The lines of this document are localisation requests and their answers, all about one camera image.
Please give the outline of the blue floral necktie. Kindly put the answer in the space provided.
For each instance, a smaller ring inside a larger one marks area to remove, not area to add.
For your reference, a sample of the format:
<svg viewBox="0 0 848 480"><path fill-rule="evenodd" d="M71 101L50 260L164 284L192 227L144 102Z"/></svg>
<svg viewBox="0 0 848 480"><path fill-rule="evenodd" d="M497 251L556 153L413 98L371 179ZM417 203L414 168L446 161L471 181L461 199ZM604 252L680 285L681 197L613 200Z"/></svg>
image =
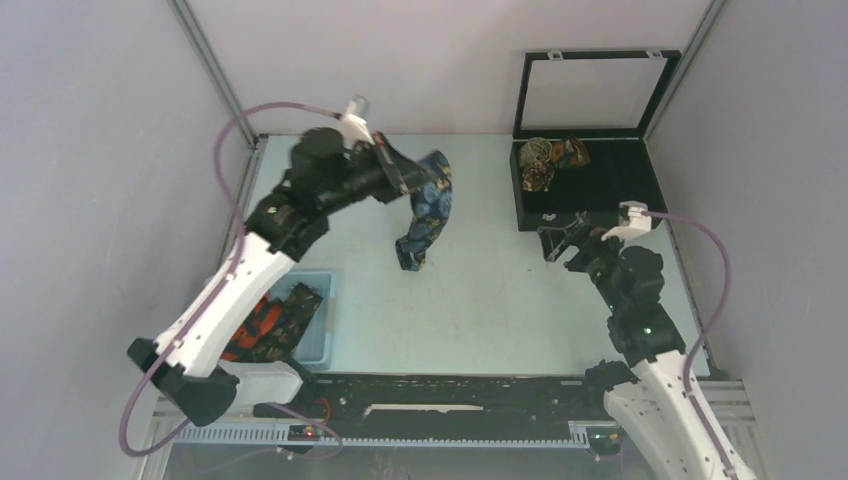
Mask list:
<svg viewBox="0 0 848 480"><path fill-rule="evenodd" d="M417 272L425 264L427 251L446 227L453 198L453 179L447 157L438 150L418 161L434 179L410 195L412 219L407 233L395 241L403 271Z"/></svg>

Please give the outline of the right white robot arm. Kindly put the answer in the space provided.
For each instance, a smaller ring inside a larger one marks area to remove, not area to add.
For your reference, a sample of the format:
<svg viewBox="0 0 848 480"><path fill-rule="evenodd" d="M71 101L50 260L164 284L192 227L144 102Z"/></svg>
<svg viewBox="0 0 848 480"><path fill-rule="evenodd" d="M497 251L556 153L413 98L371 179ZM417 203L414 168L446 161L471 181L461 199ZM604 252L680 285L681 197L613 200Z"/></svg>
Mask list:
<svg viewBox="0 0 848 480"><path fill-rule="evenodd" d="M549 263L576 248L564 267L588 275L610 311L609 338L624 358L587 371L588 378L605 379L586 385L581 402L593 417L611 416L659 479L754 479L692 370L695 349L660 303L662 256L632 243L652 231L654 220L670 217L630 201L620 204L618 223L609 228L578 213L564 226L537 230Z"/></svg>

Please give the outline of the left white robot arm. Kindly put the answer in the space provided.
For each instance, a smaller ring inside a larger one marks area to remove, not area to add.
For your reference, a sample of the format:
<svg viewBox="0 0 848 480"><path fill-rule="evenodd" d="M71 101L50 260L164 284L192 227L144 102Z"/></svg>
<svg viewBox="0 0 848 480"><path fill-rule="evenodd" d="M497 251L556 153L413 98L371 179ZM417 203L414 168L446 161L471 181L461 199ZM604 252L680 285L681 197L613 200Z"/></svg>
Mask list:
<svg viewBox="0 0 848 480"><path fill-rule="evenodd" d="M308 414L316 390L292 361L225 361L227 344L260 299L328 233L332 214L369 197L390 203L436 179L435 168L401 154L379 132L346 140L333 128L307 131L290 148L280 183L256 204L199 296L156 338L134 340L128 356L197 427L264 403L292 416Z"/></svg>

